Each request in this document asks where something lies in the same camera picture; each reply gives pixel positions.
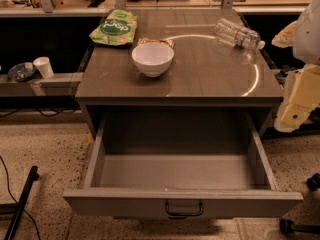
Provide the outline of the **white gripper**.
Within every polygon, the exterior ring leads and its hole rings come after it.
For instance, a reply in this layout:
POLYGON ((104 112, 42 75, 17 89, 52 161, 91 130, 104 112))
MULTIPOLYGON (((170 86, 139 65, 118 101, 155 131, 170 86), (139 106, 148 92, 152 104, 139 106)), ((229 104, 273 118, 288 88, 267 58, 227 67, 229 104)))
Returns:
POLYGON ((287 25, 271 44, 279 48, 293 46, 294 57, 306 63, 302 69, 288 73, 284 100, 274 122, 277 131, 289 133, 320 105, 320 0, 312 0, 297 23, 287 25))

